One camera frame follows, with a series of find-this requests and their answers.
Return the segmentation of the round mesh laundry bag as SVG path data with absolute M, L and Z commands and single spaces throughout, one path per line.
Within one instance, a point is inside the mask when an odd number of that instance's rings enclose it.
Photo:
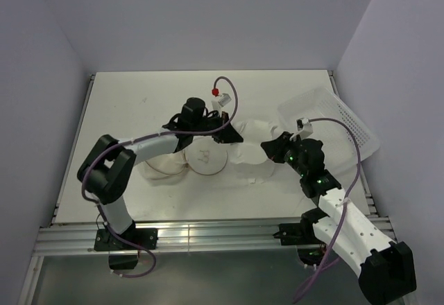
M 228 149 L 210 138 L 197 138 L 180 152 L 148 159 L 137 166 L 148 181 L 183 176 L 188 172 L 203 176 L 220 173 L 228 163 Z

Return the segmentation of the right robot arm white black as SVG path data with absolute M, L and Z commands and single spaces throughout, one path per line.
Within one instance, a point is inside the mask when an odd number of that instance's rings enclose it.
M 261 147 L 270 160 L 299 174 L 303 193 L 316 204 L 301 217 L 302 238 L 327 244 L 327 252 L 345 261 L 370 304 L 389 304 L 417 289 L 410 247 L 381 232 L 349 200 L 325 167 L 321 141 L 283 132 Z

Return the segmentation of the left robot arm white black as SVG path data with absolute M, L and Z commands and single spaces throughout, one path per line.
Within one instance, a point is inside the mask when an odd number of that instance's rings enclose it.
M 184 150 L 196 136 L 210 136 L 222 144 L 243 142 L 231 120 L 226 112 L 209 112 L 203 100 L 188 98 L 181 111 L 155 134 L 126 141 L 108 134 L 98 139 L 81 164 L 77 178 L 81 193 L 92 194 L 84 199 L 97 206 L 114 245 L 119 249 L 141 249 L 149 240 L 136 227 L 123 198 L 133 168 L 148 159 Z

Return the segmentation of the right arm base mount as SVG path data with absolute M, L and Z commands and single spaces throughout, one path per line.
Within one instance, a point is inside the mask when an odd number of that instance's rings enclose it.
M 302 223 L 282 223 L 273 234 L 281 246 L 294 246 L 300 265 L 304 268 L 317 268 L 326 252 L 327 245 L 314 237 Z

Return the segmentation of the white bra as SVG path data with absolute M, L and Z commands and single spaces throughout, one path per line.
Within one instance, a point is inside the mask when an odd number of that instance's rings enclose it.
M 229 160 L 239 178 L 249 184 L 264 183 L 272 176 L 274 163 L 267 157 L 261 143 L 274 139 L 278 124 L 271 121 L 246 119 L 238 121 L 233 128 L 243 138 L 243 142 L 230 147 Z

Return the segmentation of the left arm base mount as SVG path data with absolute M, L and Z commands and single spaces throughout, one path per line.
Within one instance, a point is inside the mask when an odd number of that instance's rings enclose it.
M 147 275 L 154 270 L 157 258 L 152 251 L 156 246 L 156 228 L 133 228 L 123 234 L 103 228 L 96 232 L 93 250 L 108 253 L 108 266 L 113 273 L 135 278 Z M 146 272 L 129 274 L 128 272 L 134 270 L 140 263 L 143 252 L 151 257 L 150 267 Z

